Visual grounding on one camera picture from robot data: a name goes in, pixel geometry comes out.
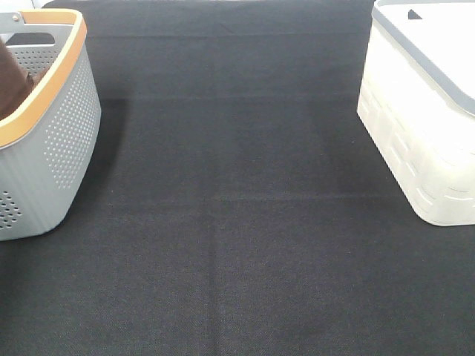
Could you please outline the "black table cloth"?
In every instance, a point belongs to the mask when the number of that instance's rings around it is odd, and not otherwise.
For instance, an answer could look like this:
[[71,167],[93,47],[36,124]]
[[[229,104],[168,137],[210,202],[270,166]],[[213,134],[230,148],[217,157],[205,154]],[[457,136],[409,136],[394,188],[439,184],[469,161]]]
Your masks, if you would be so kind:
[[371,1],[80,11],[94,155],[1,244],[3,355],[472,355],[474,228],[416,216],[356,113]]

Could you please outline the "white plastic storage basket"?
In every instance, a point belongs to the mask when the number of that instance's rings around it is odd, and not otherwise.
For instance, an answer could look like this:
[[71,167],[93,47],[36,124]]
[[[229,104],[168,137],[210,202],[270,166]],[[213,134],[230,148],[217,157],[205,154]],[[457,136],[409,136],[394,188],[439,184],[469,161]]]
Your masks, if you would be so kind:
[[357,113],[415,213],[474,223],[474,3],[376,1]]

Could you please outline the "grey perforated laundry basket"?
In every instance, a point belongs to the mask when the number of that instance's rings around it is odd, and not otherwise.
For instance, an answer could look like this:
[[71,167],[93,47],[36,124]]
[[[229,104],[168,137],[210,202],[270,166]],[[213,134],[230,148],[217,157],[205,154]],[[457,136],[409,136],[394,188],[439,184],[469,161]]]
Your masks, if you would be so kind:
[[23,69],[41,76],[1,121],[1,238],[14,240],[46,233],[65,218],[94,151],[101,107],[79,11],[2,13],[1,32],[53,38],[8,46]]

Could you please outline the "brown microfibre towel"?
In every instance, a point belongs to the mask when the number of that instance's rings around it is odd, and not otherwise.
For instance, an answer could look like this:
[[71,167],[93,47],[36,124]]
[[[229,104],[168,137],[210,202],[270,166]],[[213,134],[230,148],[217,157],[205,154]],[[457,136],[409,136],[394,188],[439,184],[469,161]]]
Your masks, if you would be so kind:
[[38,85],[48,68],[32,76],[22,69],[3,41],[1,41],[0,114],[1,119],[11,115]]

